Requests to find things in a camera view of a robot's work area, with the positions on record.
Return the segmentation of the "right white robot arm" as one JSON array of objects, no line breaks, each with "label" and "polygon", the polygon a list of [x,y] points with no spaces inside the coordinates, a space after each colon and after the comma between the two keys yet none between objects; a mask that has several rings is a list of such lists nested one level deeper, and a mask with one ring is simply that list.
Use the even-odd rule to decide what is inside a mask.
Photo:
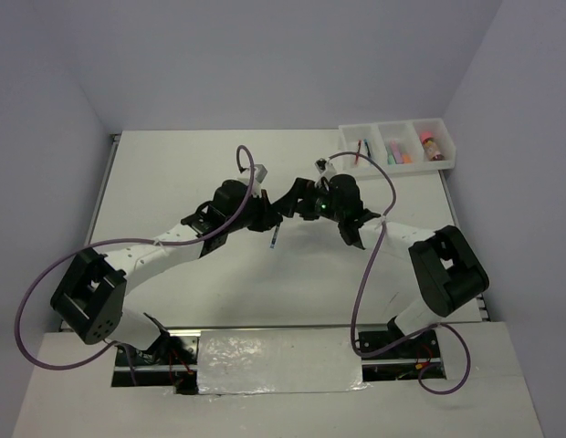
[{"label": "right white robot arm", "polygon": [[[391,201],[381,213],[364,207],[359,185],[348,174],[323,177],[318,182],[298,178],[274,204],[286,217],[298,214],[305,220],[329,219],[337,224],[346,245],[371,252],[350,325],[352,350],[363,359],[388,350],[408,357],[418,348],[419,335],[440,326],[444,318],[489,287],[484,267],[459,228],[447,225],[431,231],[390,221],[388,215],[396,205],[397,194],[392,182],[388,187]],[[364,352],[357,344],[357,319],[375,259],[382,250],[411,261],[419,297],[390,320],[388,345]]]}]

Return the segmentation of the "purple highlighter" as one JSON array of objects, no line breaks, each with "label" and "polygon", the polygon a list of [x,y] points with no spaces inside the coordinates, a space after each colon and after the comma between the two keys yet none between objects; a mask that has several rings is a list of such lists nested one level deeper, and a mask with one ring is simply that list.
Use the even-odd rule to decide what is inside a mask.
[{"label": "purple highlighter", "polygon": [[390,146],[391,146],[391,150],[392,150],[392,153],[393,153],[393,157],[396,161],[396,164],[403,164],[402,154],[400,152],[397,141],[391,141]]}]

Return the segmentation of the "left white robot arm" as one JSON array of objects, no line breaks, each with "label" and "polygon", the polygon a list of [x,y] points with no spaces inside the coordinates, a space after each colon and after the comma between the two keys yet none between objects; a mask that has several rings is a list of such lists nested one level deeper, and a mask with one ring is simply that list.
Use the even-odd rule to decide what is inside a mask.
[{"label": "left white robot arm", "polygon": [[283,217],[265,191],[246,191],[243,182],[223,182],[211,200],[149,244],[107,254],[82,250],[50,299],[51,307],[87,345],[117,341],[136,349],[151,364],[166,360],[183,343],[156,318],[127,309],[124,299],[163,272],[208,256],[233,232],[266,232],[281,224]]}]

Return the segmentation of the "dark blue pen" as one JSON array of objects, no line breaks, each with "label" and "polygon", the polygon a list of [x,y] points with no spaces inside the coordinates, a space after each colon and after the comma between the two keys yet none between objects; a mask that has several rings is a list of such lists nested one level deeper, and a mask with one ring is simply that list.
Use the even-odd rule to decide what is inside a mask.
[{"label": "dark blue pen", "polygon": [[277,244],[280,226],[281,226],[281,224],[277,224],[277,225],[275,226],[275,228],[274,228],[273,235],[272,235],[271,240],[270,240],[270,243],[269,243],[269,248],[270,248],[270,249],[274,249],[275,246],[276,246],[276,244]]}]

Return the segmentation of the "pink-capped clear tube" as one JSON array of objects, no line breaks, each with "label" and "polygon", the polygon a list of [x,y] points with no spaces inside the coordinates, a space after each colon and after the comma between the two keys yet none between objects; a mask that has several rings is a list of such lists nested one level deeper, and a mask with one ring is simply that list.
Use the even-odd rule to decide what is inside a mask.
[{"label": "pink-capped clear tube", "polygon": [[423,131],[419,135],[420,142],[424,149],[425,157],[430,162],[441,162],[445,160],[445,155],[438,146],[435,135],[431,131]]}]

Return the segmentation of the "red pen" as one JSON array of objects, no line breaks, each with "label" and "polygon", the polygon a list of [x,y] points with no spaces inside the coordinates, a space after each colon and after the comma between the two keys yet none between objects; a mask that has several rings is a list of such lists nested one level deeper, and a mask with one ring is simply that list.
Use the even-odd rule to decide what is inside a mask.
[{"label": "red pen", "polygon": [[354,165],[355,166],[359,165],[361,150],[362,150],[362,139],[359,139],[358,142],[357,142],[357,147],[356,147],[356,151],[355,151],[355,153],[356,153],[355,159],[354,159]]}]

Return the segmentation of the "teal blue pen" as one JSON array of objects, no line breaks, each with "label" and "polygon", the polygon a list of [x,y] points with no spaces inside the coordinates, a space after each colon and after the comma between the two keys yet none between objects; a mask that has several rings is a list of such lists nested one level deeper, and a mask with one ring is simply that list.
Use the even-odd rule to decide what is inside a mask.
[{"label": "teal blue pen", "polygon": [[370,145],[369,145],[369,142],[367,141],[367,139],[363,139],[362,143],[363,143],[364,148],[366,150],[367,157],[372,158],[372,151],[371,151],[371,148],[370,148]]}]

